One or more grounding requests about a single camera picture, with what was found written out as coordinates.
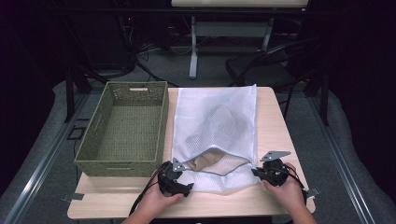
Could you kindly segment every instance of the chair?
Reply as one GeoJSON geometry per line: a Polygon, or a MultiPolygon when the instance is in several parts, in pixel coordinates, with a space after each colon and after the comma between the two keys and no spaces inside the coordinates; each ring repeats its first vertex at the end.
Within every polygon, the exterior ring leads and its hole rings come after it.
{"type": "Polygon", "coordinates": [[[226,62],[226,69],[233,79],[229,86],[257,84],[257,86],[271,87],[274,92],[289,89],[288,99],[280,102],[280,104],[286,103],[283,112],[283,118],[285,119],[295,85],[318,71],[318,69],[313,69],[301,74],[297,70],[298,65],[318,46],[317,38],[308,38],[280,45],[267,51],[258,51],[239,58],[229,59],[226,62]]]}

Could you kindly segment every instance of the mesh laundry bag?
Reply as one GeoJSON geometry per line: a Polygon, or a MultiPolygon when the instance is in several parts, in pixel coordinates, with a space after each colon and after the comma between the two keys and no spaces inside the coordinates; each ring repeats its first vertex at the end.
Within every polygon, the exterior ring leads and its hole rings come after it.
{"type": "Polygon", "coordinates": [[[256,86],[179,89],[172,156],[192,190],[222,193],[256,184],[256,86]]]}

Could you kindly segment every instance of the cable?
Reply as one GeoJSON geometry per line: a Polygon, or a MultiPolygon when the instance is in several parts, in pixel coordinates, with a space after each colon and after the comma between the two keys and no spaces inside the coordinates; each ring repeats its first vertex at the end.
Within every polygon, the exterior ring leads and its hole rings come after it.
{"type": "MultiPolygon", "coordinates": [[[[137,59],[136,59],[136,65],[139,66],[141,69],[143,69],[145,72],[147,72],[155,80],[157,80],[157,81],[166,81],[166,80],[164,80],[164,79],[162,79],[160,77],[157,77],[154,74],[152,74],[151,71],[145,65],[143,65],[141,62],[139,62],[137,59]]],[[[176,85],[175,83],[172,83],[170,81],[166,81],[166,82],[169,83],[172,86],[178,87],[178,85],[176,85]]]]}
{"type": "Polygon", "coordinates": [[[189,24],[187,23],[187,21],[186,21],[186,18],[185,18],[185,17],[183,17],[183,21],[184,21],[184,23],[186,24],[186,26],[187,26],[187,29],[189,29],[189,31],[190,31],[190,33],[191,33],[191,28],[190,28],[189,24]]]}
{"type": "Polygon", "coordinates": [[[172,46],[171,46],[170,49],[171,49],[172,52],[174,52],[175,54],[183,55],[183,54],[186,54],[186,53],[190,52],[191,49],[192,49],[192,47],[191,47],[191,46],[179,46],[179,47],[172,47],[172,46]],[[181,48],[189,48],[189,49],[188,49],[187,51],[184,51],[184,52],[177,52],[177,50],[175,50],[175,49],[181,49],[181,48]]]}
{"type": "Polygon", "coordinates": [[[285,165],[285,164],[283,164],[286,168],[288,168],[288,170],[292,170],[293,172],[294,172],[294,174],[297,176],[297,178],[299,178],[300,179],[300,177],[297,175],[297,172],[293,169],[293,168],[291,168],[291,167],[289,167],[288,165],[285,165]]]}
{"type": "Polygon", "coordinates": [[[149,55],[147,54],[147,51],[143,51],[143,54],[146,54],[146,58],[142,55],[142,53],[137,53],[137,56],[147,62],[149,60],[149,55]]]}
{"type": "Polygon", "coordinates": [[[133,33],[134,33],[134,27],[131,26],[131,33],[129,33],[129,43],[130,43],[131,45],[134,44],[134,42],[132,41],[132,34],[133,34],[133,33]]]}
{"type": "Polygon", "coordinates": [[[291,176],[293,179],[295,179],[295,180],[297,181],[297,183],[300,184],[301,189],[304,189],[304,185],[303,185],[303,183],[301,182],[300,178],[298,178],[298,176],[292,175],[292,174],[289,173],[289,172],[286,172],[286,171],[280,170],[280,169],[276,169],[276,168],[273,168],[273,167],[268,167],[268,169],[273,170],[273,171],[278,171],[278,172],[281,172],[281,173],[286,174],[286,175],[288,175],[288,176],[291,176]]]}
{"type": "Polygon", "coordinates": [[[148,75],[148,79],[146,80],[146,82],[149,82],[150,79],[151,79],[151,75],[148,75]]]}
{"type": "Polygon", "coordinates": [[[112,78],[116,78],[116,77],[123,77],[126,76],[128,73],[127,71],[125,72],[121,72],[121,73],[114,73],[114,74],[110,74],[110,75],[101,75],[102,77],[105,77],[107,79],[112,79],[112,78]]]}
{"type": "Polygon", "coordinates": [[[158,49],[161,49],[161,48],[147,49],[146,51],[141,51],[140,53],[149,53],[151,51],[158,50],[158,49]]]}
{"type": "Polygon", "coordinates": [[[148,181],[147,185],[145,186],[145,188],[143,189],[143,191],[139,194],[139,196],[137,197],[137,199],[134,201],[134,205],[132,205],[131,211],[129,212],[129,215],[131,215],[134,210],[136,209],[137,205],[140,203],[140,201],[142,201],[143,196],[145,196],[146,192],[149,190],[149,188],[151,188],[153,185],[157,184],[158,182],[155,182],[153,184],[151,184],[152,180],[154,179],[155,176],[157,176],[157,174],[162,171],[165,168],[164,163],[161,164],[161,166],[154,172],[154,174],[151,176],[151,179],[148,181]]]}

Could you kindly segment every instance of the hand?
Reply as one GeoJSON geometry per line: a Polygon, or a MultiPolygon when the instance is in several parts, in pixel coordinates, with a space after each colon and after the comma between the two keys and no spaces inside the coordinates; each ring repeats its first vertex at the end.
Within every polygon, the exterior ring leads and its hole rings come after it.
{"type": "Polygon", "coordinates": [[[158,176],[154,176],[153,184],[142,198],[136,210],[123,222],[124,224],[148,224],[152,219],[158,216],[166,207],[180,201],[183,194],[175,194],[165,197],[160,191],[158,185],[158,176]]]}
{"type": "MultiPolygon", "coordinates": [[[[295,167],[288,162],[285,162],[285,165],[289,166],[294,171],[296,170],[295,167]]],[[[289,173],[296,175],[292,170],[289,170],[289,173]]],[[[263,180],[262,183],[268,191],[275,195],[280,204],[288,210],[294,224],[317,223],[311,212],[306,208],[301,186],[294,178],[288,176],[286,182],[279,187],[272,186],[266,180],[263,180]]]]}
{"type": "MultiPolygon", "coordinates": [[[[285,165],[295,170],[295,167],[290,163],[285,162],[285,165]]],[[[289,170],[289,173],[296,175],[292,170],[289,170]]],[[[305,206],[300,184],[291,176],[288,176],[286,182],[280,187],[272,186],[266,180],[263,180],[262,183],[268,191],[276,196],[277,200],[286,208],[286,210],[289,211],[294,206],[305,206]]]]}

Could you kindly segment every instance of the green wicker basket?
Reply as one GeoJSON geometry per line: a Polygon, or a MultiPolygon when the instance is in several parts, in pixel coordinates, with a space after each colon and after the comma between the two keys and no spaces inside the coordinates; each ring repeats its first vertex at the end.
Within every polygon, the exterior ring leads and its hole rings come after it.
{"type": "Polygon", "coordinates": [[[151,176],[163,163],[166,82],[107,82],[75,164],[89,176],[151,176]]]}

